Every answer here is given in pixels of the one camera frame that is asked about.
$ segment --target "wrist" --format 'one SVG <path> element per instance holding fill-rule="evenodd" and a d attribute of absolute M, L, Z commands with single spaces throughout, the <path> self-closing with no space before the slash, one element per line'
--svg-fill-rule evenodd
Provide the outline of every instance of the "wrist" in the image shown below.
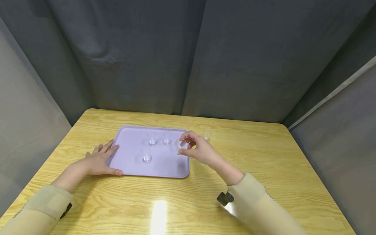
<path fill-rule="evenodd" d="M 87 171 L 85 165 L 82 162 L 77 161 L 69 165 L 63 173 L 51 183 L 51 185 L 67 190 L 69 193 L 73 193 L 73 190 L 86 175 Z"/>
<path fill-rule="evenodd" d="M 67 167 L 67 170 L 76 174 L 82 175 L 83 177 L 89 174 L 89 167 L 85 162 L 85 158 L 78 160 Z"/>

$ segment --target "hand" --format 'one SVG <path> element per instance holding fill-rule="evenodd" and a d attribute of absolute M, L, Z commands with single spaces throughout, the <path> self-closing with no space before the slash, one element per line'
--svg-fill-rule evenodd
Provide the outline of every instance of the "hand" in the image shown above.
<path fill-rule="evenodd" d="M 185 132 L 180 139 L 185 139 L 190 144 L 188 149 L 180 149 L 179 154 L 195 158 L 209 167 L 223 159 L 205 138 L 191 130 Z"/>
<path fill-rule="evenodd" d="M 86 157 L 76 162 L 87 171 L 89 175 L 101 175 L 101 174 L 112 174 L 121 176 L 123 172 L 118 169 L 110 168 L 107 166 L 108 159 L 114 154 L 114 152 L 119 148 L 119 145 L 115 145 L 111 148 L 114 143 L 112 139 L 110 142 L 104 146 L 100 144 L 95 147 L 93 153 L 86 153 Z"/>

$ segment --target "small transparent cup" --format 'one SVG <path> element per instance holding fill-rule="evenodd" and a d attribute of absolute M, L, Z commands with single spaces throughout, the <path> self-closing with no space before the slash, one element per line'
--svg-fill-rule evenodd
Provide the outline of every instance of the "small transparent cup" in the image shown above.
<path fill-rule="evenodd" d="M 163 132 L 163 143 L 169 144 L 171 142 L 171 132 L 165 131 Z"/>
<path fill-rule="evenodd" d="M 210 136 L 211 136 L 211 130 L 207 130 L 207 129 L 205 129 L 205 130 L 202 132 L 202 137 L 204 137 L 207 141 L 210 140 Z"/>
<path fill-rule="evenodd" d="M 142 158 L 143 158 L 144 162 L 148 162 L 152 159 L 152 156 L 150 154 L 150 148 L 143 147 L 141 149 L 141 153 L 142 153 Z"/>
<path fill-rule="evenodd" d="M 147 137 L 149 139 L 149 145 L 155 145 L 157 143 L 157 134 L 155 132 L 150 132 L 147 134 Z"/>
<path fill-rule="evenodd" d="M 181 154 L 179 154 L 179 150 L 180 149 L 187 149 L 189 143 L 187 143 L 187 141 L 185 139 L 177 139 L 175 144 L 176 144 L 176 153 L 178 155 L 181 155 Z"/>

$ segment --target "wood grain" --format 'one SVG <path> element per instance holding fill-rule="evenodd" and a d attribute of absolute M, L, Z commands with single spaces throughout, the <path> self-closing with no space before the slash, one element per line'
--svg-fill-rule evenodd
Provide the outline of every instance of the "wood grain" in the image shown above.
<path fill-rule="evenodd" d="M 0 219 L 0 227 L 45 184 L 86 151 L 113 138 L 125 125 L 212 130 L 211 144 L 250 172 L 303 227 L 306 234 L 354 234 L 349 223 L 285 126 L 163 114 L 87 110 Z M 87 177 L 73 207 L 51 234 L 249 234 L 219 206 L 226 185 L 191 160 L 185 179 Z"/>

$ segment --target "lavender plastic tray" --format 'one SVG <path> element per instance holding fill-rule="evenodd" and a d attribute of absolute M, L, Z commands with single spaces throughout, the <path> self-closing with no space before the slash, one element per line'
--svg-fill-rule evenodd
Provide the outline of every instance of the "lavender plastic tray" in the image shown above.
<path fill-rule="evenodd" d="M 163 132 L 171 132 L 171 142 L 163 143 Z M 149 145 L 147 134 L 155 132 L 157 143 Z M 123 171 L 124 175 L 185 178 L 190 173 L 190 158 L 176 153 L 175 141 L 186 132 L 182 129 L 123 126 L 116 134 L 114 145 L 120 148 L 109 159 L 108 165 Z M 152 159 L 143 161 L 141 149 L 149 147 Z"/>

